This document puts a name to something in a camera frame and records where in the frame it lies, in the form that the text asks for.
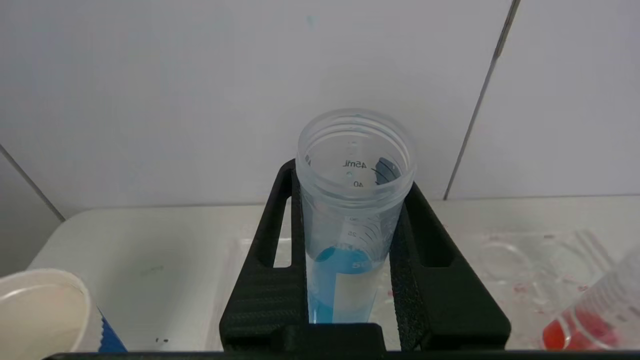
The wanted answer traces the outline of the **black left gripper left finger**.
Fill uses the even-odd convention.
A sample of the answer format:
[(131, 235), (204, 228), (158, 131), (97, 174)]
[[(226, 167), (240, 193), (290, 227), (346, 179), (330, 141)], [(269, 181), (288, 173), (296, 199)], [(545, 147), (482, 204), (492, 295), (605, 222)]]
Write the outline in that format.
[[(291, 264), (275, 267), (275, 255), (290, 201)], [(278, 171), (258, 228), (219, 322), (226, 351), (278, 347), (273, 337), (288, 326), (309, 321), (306, 242), (295, 160)]]

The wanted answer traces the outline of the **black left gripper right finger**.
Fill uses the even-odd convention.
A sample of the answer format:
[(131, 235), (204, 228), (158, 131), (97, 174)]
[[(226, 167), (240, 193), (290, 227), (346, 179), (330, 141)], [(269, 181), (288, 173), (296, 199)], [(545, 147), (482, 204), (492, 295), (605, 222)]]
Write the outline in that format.
[(512, 326), (413, 184), (390, 248), (403, 351), (503, 350)]

